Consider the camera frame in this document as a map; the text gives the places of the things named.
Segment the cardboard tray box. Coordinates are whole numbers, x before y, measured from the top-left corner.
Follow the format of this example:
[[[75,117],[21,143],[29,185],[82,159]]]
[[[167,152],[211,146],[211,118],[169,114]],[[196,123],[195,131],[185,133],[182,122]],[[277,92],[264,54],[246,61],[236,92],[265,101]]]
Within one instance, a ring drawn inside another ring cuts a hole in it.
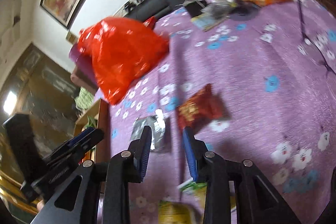
[[[96,163],[106,162],[110,156],[109,104],[102,99],[97,100],[91,108],[76,121],[73,131],[75,136],[82,132],[84,126],[89,122],[89,117],[96,119],[97,128],[104,132],[104,139],[102,139],[92,151],[87,152],[84,159],[91,159]]]

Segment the bright green snack packet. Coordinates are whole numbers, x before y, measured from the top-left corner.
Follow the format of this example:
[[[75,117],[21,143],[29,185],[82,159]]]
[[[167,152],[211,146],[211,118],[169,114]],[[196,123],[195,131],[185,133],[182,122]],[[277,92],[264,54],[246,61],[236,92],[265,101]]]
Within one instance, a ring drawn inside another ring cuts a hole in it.
[[[189,178],[183,183],[179,184],[178,189],[185,194],[193,196],[197,201],[205,203],[207,183],[196,183],[193,178]]]

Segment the green patterned cloth pile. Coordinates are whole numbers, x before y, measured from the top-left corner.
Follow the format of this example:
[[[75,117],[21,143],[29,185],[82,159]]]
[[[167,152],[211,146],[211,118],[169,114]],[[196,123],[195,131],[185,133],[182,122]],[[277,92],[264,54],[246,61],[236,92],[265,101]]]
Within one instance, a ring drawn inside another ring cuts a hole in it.
[[[75,97],[75,106],[80,111],[88,110],[94,101],[94,95],[81,87],[79,94]]]

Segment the yellow green snack packet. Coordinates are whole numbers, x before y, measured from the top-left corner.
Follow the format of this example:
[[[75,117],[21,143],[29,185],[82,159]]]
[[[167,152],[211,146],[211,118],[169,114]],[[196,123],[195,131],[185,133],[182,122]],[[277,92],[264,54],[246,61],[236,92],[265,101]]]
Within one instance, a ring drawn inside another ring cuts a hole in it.
[[[191,205],[173,201],[160,201],[158,206],[158,223],[199,224],[203,223],[203,217]]]

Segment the wooden glass door cabinet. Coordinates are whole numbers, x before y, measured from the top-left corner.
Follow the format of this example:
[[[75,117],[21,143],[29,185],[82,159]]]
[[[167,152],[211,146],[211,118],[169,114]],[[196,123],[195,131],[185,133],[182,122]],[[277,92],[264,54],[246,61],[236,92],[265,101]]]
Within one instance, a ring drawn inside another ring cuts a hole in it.
[[[29,114],[39,154],[47,156],[73,137],[78,94],[70,73],[31,44],[1,88],[1,122]]]

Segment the purple thermos bottle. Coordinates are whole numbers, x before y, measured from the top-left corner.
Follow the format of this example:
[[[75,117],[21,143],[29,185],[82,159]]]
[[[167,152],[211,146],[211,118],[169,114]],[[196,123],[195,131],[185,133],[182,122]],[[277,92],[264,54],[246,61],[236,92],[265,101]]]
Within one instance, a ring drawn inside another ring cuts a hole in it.
[[[70,52],[69,59],[77,66],[88,78],[97,85],[95,74],[92,68],[92,62],[89,57],[84,56],[78,49],[77,43],[75,43]]]

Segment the silver foil snack packet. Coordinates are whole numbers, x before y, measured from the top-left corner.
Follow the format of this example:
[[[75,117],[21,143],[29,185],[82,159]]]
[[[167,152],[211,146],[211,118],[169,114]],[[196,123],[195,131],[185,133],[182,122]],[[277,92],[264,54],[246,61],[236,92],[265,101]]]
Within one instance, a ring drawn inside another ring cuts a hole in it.
[[[170,131],[169,120],[161,109],[156,109],[153,115],[137,118],[133,123],[133,129],[130,136],[130,141],[140,139],[145,126],[151,129],[151,145],[150,150],[156,153],[165,153],[169,150]]]

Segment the dark red snack packet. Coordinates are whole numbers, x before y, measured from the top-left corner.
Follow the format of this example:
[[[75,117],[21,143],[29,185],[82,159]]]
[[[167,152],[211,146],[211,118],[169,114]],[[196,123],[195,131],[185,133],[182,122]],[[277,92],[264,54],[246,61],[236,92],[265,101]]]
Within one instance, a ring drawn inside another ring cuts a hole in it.
[[[230,114],[218,94],[213,93],[212,84],[206,84],[176,109],[177,124],[180,132],[189,127],[198,132],[214,120],[230,117]]]

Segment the red plastic bag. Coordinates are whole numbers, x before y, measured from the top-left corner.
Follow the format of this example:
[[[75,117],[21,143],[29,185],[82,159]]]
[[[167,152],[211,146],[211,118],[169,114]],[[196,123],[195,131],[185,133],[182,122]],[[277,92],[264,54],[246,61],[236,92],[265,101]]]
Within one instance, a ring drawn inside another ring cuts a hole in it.
[[[130,18],[109,16],[83,28],[79,51],[90,58],[98,87],[111,105],[169,53],[169,36]]]

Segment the purple floral tablecloth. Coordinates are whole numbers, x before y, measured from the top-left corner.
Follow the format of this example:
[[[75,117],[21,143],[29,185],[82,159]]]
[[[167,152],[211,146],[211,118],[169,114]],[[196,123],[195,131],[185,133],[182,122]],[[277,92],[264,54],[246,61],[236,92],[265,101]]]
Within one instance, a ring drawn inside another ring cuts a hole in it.
[[[175,109],[212,84],[230,117],[210,122],[197,138],[224,159],[251,159],[299,220],[314,223],[335,167],[335,80],[299,50],[296,0],[208,32],[180,8],[155,29],[170,34],[169,55],[109,109],[112,154],[127,149],[137,118],[161,109],[170,122],[169,150],[152,153],[143,183],[129,187],[131,222],[157,223],[162,200],[198,205],[178,190],[190,173]]]

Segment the purple eyeglasses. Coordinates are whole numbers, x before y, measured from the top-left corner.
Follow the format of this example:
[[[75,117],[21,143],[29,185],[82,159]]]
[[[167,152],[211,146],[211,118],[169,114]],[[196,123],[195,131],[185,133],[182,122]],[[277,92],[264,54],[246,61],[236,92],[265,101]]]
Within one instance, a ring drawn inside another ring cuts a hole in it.
[[[335,80],[335,18],[315,0],[296,0],[301,32],[299,50]]]

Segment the booklet on table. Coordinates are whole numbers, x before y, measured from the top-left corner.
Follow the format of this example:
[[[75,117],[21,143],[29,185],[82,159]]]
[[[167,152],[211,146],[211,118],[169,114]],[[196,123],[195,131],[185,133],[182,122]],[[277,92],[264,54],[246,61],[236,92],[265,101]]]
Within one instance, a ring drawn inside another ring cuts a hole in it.
[[[198,29],[202,30],[203,32],[207,32],[210,29],[216,27],[217,25],[221,24],[227,20],[228,16],[223,16],[219,19],[215,19],[210,15],[201,14],[199,16],[191,18],[191,23],[196,26]]]

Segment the small black box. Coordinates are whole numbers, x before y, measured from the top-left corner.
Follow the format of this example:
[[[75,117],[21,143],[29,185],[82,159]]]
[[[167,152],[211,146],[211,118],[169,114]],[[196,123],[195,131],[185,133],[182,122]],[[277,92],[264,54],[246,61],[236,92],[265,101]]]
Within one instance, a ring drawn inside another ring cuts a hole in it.
[[[206,0],[186,0],[183,4],[191,18],[200,16],[202,10],[207,6]]]

